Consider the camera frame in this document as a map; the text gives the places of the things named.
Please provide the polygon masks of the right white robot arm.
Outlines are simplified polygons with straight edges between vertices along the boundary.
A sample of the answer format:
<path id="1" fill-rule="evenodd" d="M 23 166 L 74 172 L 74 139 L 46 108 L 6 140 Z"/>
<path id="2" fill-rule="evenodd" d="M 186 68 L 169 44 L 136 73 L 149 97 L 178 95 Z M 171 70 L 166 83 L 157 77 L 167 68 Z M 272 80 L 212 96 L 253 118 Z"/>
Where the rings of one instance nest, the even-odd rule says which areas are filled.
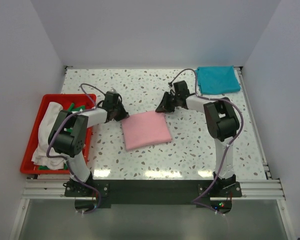
<path id="1" fill-rule="evenodd" d="M 232 144 L 242 126 L 234 106 L 227 97 L 206 100 L 195 93 L 190 93 L 184 80 L 170 82 L 168 85 L 170 91 L 164 92 L 155 111 L 157 113 L 173 113 L 175 108 L 180 107 L 204 114 L 208 133 L 215 142 L 216 167 L 214 177 L 218 181 L 213 183 L 212 189 L 217 196 L 225 196 L 231 190 L 228 181 L 234 182 L 236 180 Z"/>

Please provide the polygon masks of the pink t shirt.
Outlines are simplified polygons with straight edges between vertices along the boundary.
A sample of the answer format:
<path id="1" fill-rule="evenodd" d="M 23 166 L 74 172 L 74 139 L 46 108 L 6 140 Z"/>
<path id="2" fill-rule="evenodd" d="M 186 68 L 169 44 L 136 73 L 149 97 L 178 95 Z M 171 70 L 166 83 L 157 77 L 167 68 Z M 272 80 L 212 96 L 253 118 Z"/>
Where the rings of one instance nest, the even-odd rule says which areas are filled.
<path id="1" fill-rule="evenodd" d="M 121 127 L 127 151 L 172 141 L 164 113 L 133 114 L 121 121 Z"/>

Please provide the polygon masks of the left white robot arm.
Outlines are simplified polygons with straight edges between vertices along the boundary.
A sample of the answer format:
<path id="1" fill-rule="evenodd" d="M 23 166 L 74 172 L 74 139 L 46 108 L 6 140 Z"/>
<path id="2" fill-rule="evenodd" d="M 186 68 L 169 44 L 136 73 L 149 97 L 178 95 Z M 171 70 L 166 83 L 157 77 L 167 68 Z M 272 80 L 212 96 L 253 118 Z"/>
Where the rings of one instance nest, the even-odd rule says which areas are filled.
<path id="1" fill-rule="evenodd" d="M 87 129 L 112 120 L 117 122 L 129 117 L 119 93 L 107 91 L 104 100 L 92 108 L 78 111 L 61 110 L 48 137 L 46 156 L 49 159 L 62 158 L 70 172 L 71 179 L 77 182 L 76 191 L 89 196 L 94 184 L 88 179 L 91 171 L 83 155 Z"/>

